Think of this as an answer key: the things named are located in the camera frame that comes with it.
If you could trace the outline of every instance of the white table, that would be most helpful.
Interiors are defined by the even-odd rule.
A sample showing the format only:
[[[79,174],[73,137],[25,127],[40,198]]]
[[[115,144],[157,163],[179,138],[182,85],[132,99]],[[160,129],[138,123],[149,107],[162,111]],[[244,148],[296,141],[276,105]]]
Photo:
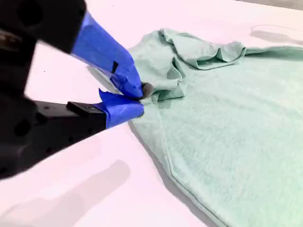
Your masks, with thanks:
[[[161,27],[213,42],[302,44],[303,11],[232,0],[87,0],[93,17],[123,46]],[[26,93],[49,102],[96,103],[101,85],[86,64],[36,48]],[[163,173],[122,124],[0,182],[1,227],[214,226]]]

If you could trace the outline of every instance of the blue tape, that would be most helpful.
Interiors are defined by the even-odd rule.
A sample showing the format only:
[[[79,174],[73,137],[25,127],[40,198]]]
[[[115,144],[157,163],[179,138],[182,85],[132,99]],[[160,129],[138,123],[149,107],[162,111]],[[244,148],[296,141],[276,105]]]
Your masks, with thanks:
[[[106,113],[106,128],[127,122],[144,113],[144,106],[139,102],[123,95],[103,92],[99,89],[102,103],[94,104],[96,108]]]
[[[130,53],[86,13],[72,55],[100,69],[130,98],[143,96],[139,73]]]

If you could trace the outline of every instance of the black metal bracket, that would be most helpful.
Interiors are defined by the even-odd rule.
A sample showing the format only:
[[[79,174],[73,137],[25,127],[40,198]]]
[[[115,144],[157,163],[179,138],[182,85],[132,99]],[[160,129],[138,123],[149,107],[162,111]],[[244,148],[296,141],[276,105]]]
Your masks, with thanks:
[[[70,53],[84,0],[0,0],[0,179],[106,128],[90,104],[32,101],[24,90],[36,42]]]
[[[23,172],[48,156],[106,129],[106,114],[91,104],[35,101],[32,120],[16,124],[14,146],[0,144],[0,179]]]

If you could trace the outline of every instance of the robotic arm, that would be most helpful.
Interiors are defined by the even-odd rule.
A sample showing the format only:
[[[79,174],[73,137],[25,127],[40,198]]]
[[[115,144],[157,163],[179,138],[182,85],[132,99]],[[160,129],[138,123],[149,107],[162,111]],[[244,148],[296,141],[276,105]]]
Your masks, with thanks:
[[[97,24],[83,0],[0,1],[0,179],[106,129],[108,113],[94,105],[24,95],[38,40],[99,68],[126,97],[143,97],[131,55]]]

